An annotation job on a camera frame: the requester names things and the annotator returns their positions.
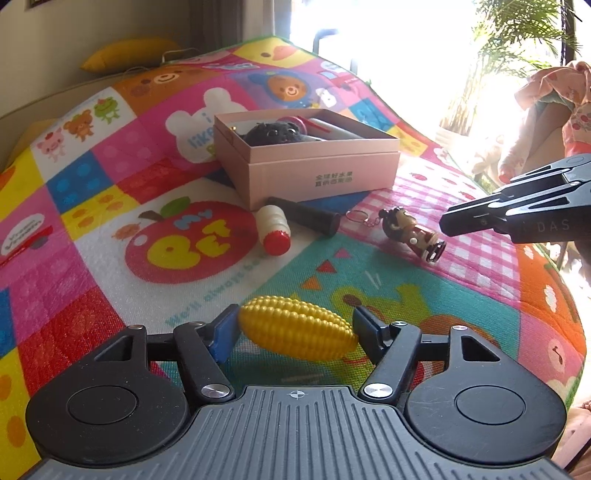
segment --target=pink box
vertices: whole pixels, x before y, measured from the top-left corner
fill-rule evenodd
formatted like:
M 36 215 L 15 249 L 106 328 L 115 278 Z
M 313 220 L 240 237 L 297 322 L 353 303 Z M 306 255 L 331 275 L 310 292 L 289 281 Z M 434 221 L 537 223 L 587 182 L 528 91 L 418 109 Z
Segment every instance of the pink box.
M 327 140 L 250 147 L 232 129 L 243 121 L 285 116 L 318 118 L 344 128 L 358 140 Z M 303 202 L 394 185 L 400 140 L 325 109 L 277 109 L 215 116 L 216 157 L 250 210 L 271 196 Z

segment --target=yellow pillow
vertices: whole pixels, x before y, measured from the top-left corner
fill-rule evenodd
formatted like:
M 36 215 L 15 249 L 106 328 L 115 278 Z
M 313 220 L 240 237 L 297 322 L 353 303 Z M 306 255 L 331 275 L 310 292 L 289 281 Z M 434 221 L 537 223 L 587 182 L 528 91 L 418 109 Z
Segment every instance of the yellow pillow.
M 92 54 L 80 68 L 107 75 L 134 67 L 157 67 L 162 61 L 162 54 L 170 50 L 181 50 L 181 47 L 172 40 L 158 37 L 122 40 Z

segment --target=metal screw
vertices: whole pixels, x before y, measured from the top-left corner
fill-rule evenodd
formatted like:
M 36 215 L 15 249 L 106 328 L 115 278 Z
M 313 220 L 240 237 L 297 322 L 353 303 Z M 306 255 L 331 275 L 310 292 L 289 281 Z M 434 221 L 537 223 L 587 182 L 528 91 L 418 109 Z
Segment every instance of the metal screw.
M 205 385 L 205 387 L 201 389 L 201 393 L 207 398 L 223 398 L 230 394 L 230 388 L 221 383 L 212 383 Z
M 385 383 L 370 383 L 366 385 L 363 389 L 363 392 L 372 398 L 386 398 L 392 395 L 392 387 L 390 385 L 386 385 Z

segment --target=black robotic gripper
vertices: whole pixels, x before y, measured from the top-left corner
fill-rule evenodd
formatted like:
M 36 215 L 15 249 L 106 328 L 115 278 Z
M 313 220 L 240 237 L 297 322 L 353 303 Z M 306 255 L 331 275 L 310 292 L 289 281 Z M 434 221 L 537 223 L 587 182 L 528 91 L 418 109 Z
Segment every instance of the black robotic gripper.
M 30 400 L 26 421 L 47 480 L 569 478 L 549 457 L 560 397 L 465 326 L 424 335 L 364 307 L 353 328 L 376 368 L 348 386 L 247 386 L 218 364 L 240 335 L 238 305 L 172 334 L 129 326 Z M 149 372 L 176 361 L 184 391 Z M 417 363 L 445 369 L 410 390 Z

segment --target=pink gingham pattern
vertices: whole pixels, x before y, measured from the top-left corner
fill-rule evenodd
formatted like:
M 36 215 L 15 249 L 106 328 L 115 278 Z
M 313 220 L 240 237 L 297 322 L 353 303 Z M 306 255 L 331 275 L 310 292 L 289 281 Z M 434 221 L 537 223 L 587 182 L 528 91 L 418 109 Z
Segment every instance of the pink gingham pattern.
M 432 188 L 426 182 L 417 182 L 399 176 L 392 190 L 370 193 L 355 209 L 369 214 L 370 221 L 378 217 L 382 208 L 404 207 L 419 224 L 439 230 L 439 219 L 452 205 L 464 202 L 457 196 Z M 344 219 L 341 233 L 377 246 L 383 251 L 404 257 L 432 273 L 449 278 L 468 288 L 488 295 L 511 306 L 519 303 L 519 265 L 515 246 L 508 237 L 492 230 L 441 238 L 447 248 L 439 261 L 432 265 L 418 259 L 405 245 L 389 240 L 381 225 L 368 227 Z

